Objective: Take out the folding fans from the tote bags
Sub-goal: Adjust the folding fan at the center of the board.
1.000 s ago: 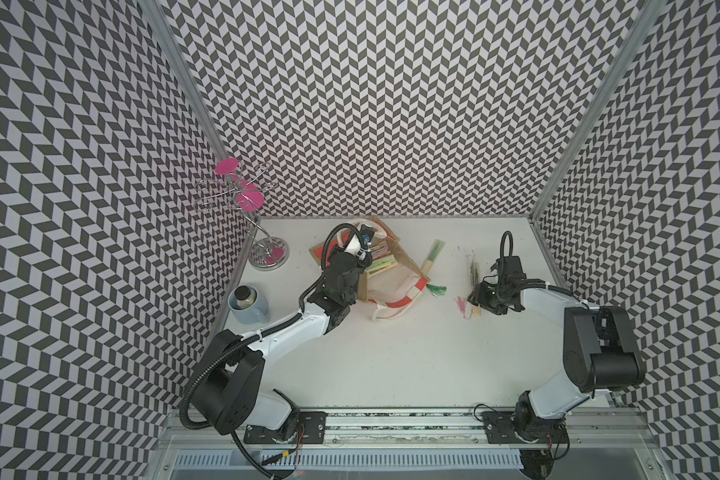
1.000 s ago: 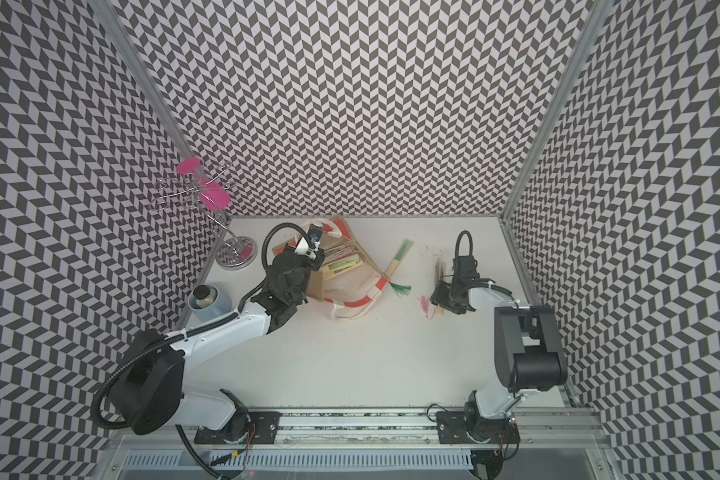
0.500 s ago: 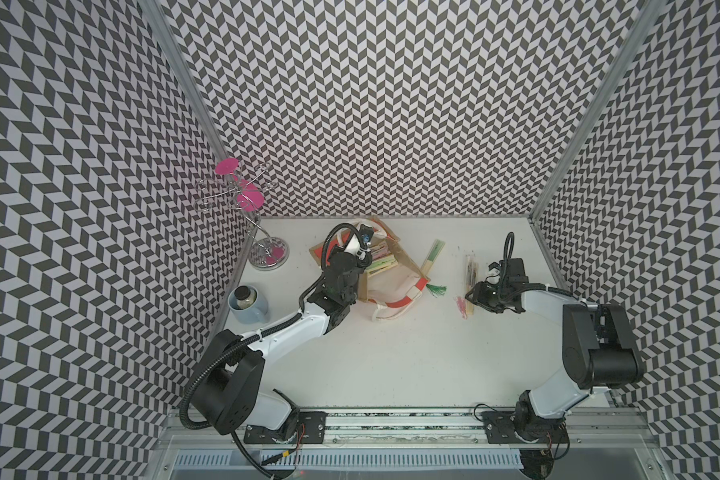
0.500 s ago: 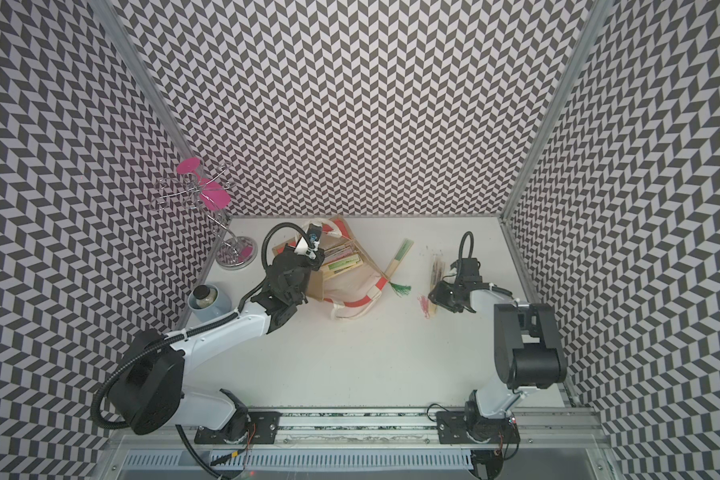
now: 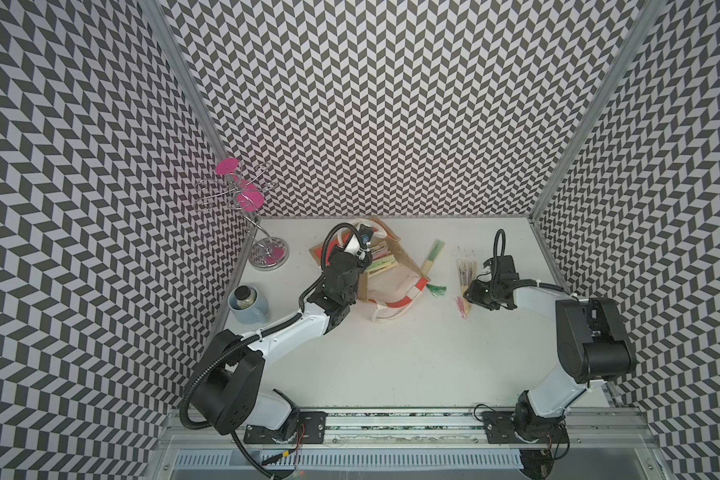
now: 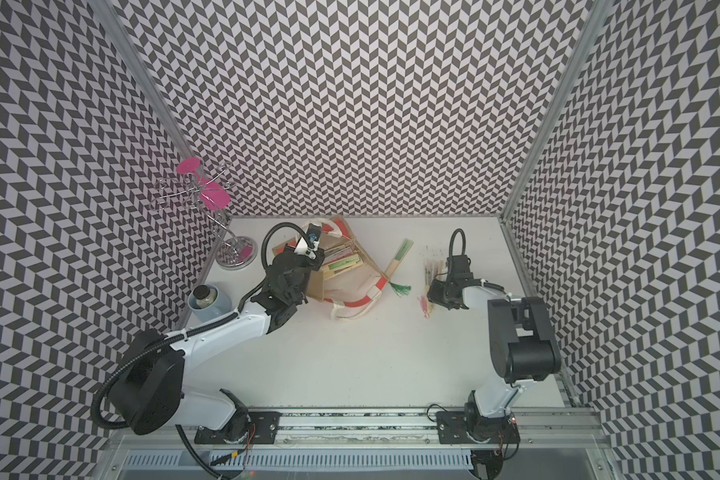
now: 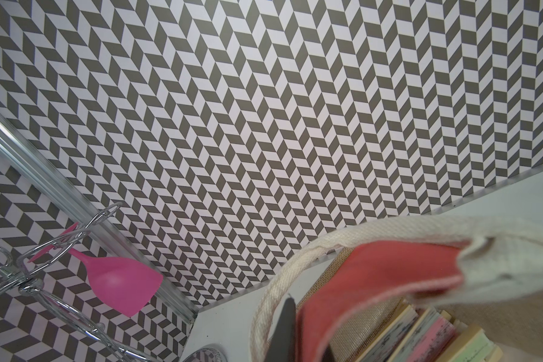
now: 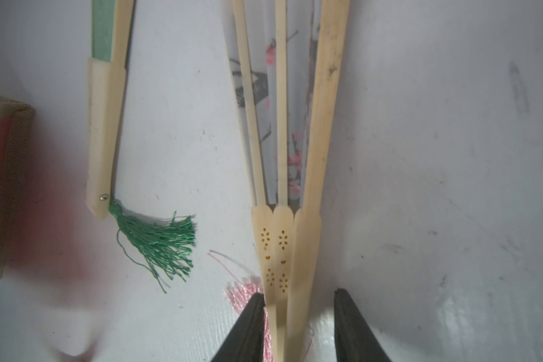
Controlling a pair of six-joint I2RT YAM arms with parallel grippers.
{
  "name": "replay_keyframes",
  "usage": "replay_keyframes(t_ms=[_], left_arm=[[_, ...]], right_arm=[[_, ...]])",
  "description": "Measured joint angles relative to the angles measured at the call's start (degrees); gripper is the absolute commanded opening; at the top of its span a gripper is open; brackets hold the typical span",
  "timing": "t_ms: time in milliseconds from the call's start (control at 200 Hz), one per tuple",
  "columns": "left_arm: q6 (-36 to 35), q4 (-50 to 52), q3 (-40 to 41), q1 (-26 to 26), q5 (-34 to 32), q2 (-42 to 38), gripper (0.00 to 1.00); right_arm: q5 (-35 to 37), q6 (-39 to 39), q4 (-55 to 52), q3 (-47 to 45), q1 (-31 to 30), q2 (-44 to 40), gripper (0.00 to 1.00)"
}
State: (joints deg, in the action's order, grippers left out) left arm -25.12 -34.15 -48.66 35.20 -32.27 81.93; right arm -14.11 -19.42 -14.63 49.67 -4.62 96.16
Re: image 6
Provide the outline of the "pink tassel folding fan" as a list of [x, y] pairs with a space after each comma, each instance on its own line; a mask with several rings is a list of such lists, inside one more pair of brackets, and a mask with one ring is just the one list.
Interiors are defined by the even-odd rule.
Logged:
[[426, 258], [424, 260], [424, 290], [419, 297], [419, 304], [425, 318], [429, 318], [433, 310], [433, 304], [428, 299], [429, 289], [444, 269], [444, 262], [439, 259]]

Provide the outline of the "green tassel folding fan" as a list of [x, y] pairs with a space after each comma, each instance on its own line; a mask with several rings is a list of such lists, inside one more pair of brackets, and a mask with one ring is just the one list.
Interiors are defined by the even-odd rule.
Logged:
[[408, 239], [408, 238], [404, 239], [402, 241], [402, 243], [400, 244], [400, 246], [398, 247], [394, 257], [392, 258], [392, 260], [390, 261], [390, 263], [388, 264], [388, 266], [385, 270], [385, 275], [388, 279], [388, 285], [390, 286], [392, 291], [397, 296], [400, 296], [400, 297], [408, 296], [412, 290], [412, 287], [409, 285], [394, 283], [392, 281], [392, 278], [393, 278], [394, 274], [396, 273], [396, 271], [398, 270], [402, 261], [405, 259], [407, 254], [410, 252], [413, 245], [414, 245], [413, 240]]

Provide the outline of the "burlap red striped tote bag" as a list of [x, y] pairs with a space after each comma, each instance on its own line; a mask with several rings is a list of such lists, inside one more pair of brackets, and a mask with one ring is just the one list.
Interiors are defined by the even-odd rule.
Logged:
[[311, 218], [309, 222], [322, 224], [319, 247], [324, 250], [343, 239], [353, 242], [356, 253], [363, 264], [336, 276], [328, 276], [321, 268], [329, 263], [323, 262], [321, 268], [312, 274], [306, 295], [332, 305], [330, 316], [333, 320], [356, 320], [366, 315], [380, 300], [384, 288], [388, 285], [385, 272], [376, 264], [360, 244], [347, 221], [336, 215], [331, 218]]

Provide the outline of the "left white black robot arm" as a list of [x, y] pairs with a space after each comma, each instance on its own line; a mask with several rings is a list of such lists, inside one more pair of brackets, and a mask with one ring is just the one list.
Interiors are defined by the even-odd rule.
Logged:
[[310, 276], [324, 258], [323, 249], [298, 254], [288, 247], [274, 257], [264, 279], [231, 313], [170, 334], [137, 334], [115, 372], [94, 394], [94, 424], [137, 435], [164, 426], [237, 428], [235, 416], [245, 414], [244, 404], [228, 389], [193, 389], [189, 376], [233, 347], [285, 325], [305, 303]]

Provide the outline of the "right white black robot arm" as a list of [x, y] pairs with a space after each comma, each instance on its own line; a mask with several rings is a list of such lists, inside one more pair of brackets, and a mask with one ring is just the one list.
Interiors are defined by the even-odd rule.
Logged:
[[557, 374], [562, 358], [544, 301], [515, 297], [504, 287], [479, 279], [465, 254], [446, 260], [427, 299], [448, 310], [481, 314], [488, 324], [488, 350], [497, 378], [472, 391], [461, 421], [474, 443], [517, 442], [512, 407], [532, 385]]

